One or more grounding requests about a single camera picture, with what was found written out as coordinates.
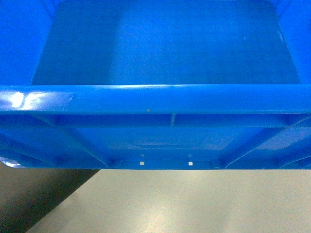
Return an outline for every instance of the crate lip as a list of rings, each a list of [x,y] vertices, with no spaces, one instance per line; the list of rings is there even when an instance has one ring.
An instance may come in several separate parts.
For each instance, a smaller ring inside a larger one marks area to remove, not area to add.
[[[0,86],[0,114],[28,113],[309,114],[311,84]]]

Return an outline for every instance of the blue plastic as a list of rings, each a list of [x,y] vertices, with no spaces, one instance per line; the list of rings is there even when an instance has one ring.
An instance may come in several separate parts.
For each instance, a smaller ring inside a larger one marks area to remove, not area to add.
[[[311,168],[311,1],[0,1],[0,161]]]

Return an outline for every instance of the white surface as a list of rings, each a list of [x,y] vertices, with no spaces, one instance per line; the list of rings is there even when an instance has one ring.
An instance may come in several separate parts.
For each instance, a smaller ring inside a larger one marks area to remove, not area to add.
[[[28,233],[307,233],[311,171],[102,170]]]

